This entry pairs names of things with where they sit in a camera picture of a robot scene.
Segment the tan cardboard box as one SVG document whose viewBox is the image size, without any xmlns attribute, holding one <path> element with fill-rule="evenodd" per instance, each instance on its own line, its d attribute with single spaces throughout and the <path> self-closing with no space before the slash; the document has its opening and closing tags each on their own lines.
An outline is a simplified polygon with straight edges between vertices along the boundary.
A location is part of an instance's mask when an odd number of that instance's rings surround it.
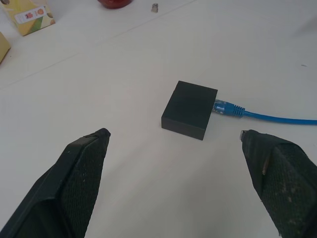
<svg viewBox="0 0 317 238">
<path fill-rule="evenodd" d="M 0 32 L 0 64 L 3 62 L 3 59 L 6 57 L 7 53 L 11 49 L 9 41 L 5 36 Z"/>
</svg>

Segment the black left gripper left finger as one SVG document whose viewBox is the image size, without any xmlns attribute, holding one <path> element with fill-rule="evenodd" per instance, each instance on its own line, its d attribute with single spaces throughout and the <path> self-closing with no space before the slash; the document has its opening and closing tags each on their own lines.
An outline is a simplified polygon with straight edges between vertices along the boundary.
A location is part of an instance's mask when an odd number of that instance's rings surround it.
<svg viewBox="0 0 317 238">
<path fill-rule="evenodd" d="M 84 238 L 99 193 L 110 132 L 68 144 L 31 187 L 0 238 Z"/>
</svg>

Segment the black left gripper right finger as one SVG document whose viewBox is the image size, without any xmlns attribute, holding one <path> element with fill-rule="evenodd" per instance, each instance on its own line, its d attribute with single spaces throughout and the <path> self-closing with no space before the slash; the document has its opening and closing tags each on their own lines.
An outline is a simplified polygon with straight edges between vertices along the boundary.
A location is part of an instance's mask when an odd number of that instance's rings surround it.
<svg viewBox="0 0 317 238">
<path fill-rule="evenodd" d="M 243 130 L 253 187 L 282 238 L 317 238 L 317 166 L 297 144 Z"/>
</svg>

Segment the red round object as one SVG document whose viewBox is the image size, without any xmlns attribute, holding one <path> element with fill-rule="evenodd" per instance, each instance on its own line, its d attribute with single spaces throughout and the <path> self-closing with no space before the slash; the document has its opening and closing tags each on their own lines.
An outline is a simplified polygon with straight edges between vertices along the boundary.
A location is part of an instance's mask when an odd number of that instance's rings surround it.
<svg viewBox="0 0 317 238">
<path fill-rule="evenodd" d="M 119 9 L 126 7 L 133 0 L 98 0 L 98 2 L 108 9 Z"/>
</svg>

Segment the yellow printed carton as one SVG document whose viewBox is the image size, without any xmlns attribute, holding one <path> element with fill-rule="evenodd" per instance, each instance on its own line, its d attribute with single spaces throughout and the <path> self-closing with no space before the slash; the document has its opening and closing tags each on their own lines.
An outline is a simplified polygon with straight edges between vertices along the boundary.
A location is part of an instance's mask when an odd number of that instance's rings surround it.
<svg viewBox="0 0 317 238">
<path fill-rule="evenodd" d="M 48 0 L 0 0 L 0 7 L 22 36 L 55 24 Z"/>
</svg>

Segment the black rectangular box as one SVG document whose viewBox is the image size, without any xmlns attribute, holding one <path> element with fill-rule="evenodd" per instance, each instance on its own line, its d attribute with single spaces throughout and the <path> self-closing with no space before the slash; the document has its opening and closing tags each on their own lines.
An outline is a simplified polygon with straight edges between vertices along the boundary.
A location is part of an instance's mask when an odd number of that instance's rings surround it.
<svg viewBox="0 0 317 238">
<path fill-rule="evenodd" d="M 203 140 L 218 90 L 178 81 L 161 116 L 161 127 Z"/>
</svg>

